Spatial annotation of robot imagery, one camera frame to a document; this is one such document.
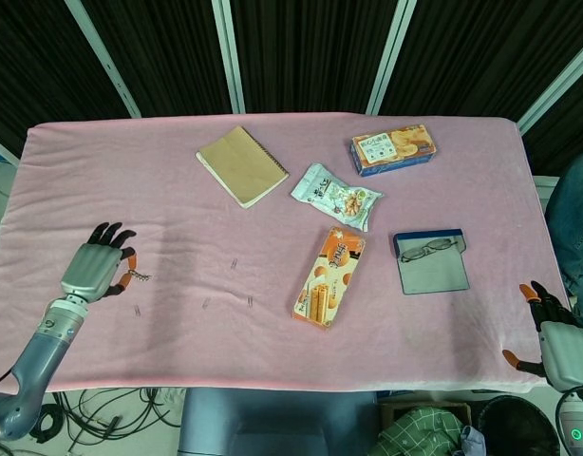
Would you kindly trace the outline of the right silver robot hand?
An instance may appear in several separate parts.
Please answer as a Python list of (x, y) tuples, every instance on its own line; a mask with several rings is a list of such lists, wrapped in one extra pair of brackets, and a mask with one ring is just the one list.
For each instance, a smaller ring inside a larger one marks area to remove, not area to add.
[(544, 378), (559, 392), (583, 388), (583, 325), (538, 282), (521, 283), (519, 289), (534, 320), (540, 360), (521, 360), (510, 350), (502, 351), (503, 358), (516, 371)]

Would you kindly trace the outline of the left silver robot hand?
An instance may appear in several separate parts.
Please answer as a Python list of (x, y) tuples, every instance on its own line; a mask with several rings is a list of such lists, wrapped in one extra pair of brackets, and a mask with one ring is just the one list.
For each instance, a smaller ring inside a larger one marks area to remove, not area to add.
[(133, 230), (123, 230), (121, 222), (99, 224), (66, 268), (61, 280), (66, 299), (90, 304), (122, 294), (131, 274), (124, 273), (117, 283), (113, 279), (122, 261), (134, 263), (135, 249), (124, 244), (136, 234)]

